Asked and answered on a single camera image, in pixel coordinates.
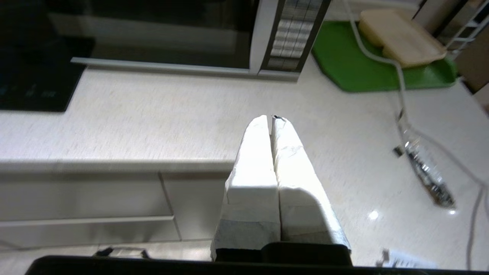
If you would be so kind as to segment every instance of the microwave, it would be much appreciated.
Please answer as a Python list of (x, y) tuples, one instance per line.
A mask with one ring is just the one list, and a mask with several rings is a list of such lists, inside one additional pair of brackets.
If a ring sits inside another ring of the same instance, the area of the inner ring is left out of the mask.
[(45, 0), (85, 65), (297, 80), (329, 0)]

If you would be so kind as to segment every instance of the beige container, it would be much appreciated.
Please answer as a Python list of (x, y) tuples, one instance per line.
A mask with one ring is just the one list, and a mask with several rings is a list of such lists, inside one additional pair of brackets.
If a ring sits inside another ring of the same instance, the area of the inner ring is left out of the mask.
[(446, 56), (446, 49), (401, 10), (373, 9), (360, 13), (361, 33), (382, 54), (403, 68), (429, 64)]

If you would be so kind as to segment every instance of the microwave control panel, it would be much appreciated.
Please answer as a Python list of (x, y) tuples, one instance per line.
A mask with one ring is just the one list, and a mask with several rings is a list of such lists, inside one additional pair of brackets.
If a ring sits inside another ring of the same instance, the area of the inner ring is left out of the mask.
[(279, 0), (262, 68), (300, 72), (330, 0)]

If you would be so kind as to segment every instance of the green cutting board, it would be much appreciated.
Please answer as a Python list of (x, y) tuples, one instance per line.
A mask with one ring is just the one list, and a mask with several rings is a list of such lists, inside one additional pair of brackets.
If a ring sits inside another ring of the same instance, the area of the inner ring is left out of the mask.
[[(382, 49), (362, 37), (373, 54)], [(324, 22), (312, 53), (325, 75), (348, 92), (389, 91), (399, 89), (396, 69), (366, 57), (358, 48), (349, 22)], [(448, 87), (455, 83), (457, 70), (448, 58), (429, 65), (404, 69), (406, 89)]]

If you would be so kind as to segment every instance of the white countertop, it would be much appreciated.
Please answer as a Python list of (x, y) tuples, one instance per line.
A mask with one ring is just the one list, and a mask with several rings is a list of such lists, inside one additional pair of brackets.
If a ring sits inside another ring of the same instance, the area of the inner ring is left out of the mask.
[[(412, 124), (489, 180), (489, 120), (464, 86), (407, 94)], [(87, 69), (64, 114), (0, 112), (0, 171), (229, 169), (248, 122), (277, 114), (301, 137), (355, 265), (391, 248), (464, 269), (478, 187), (427, 144), (458, 210), (434, 206), (392, 153), (396, 110), (395, 92), (342, 92), (311, 57), (298, 83)], [(473, 267), (486, 270), (483, 211), (477, 222)]]

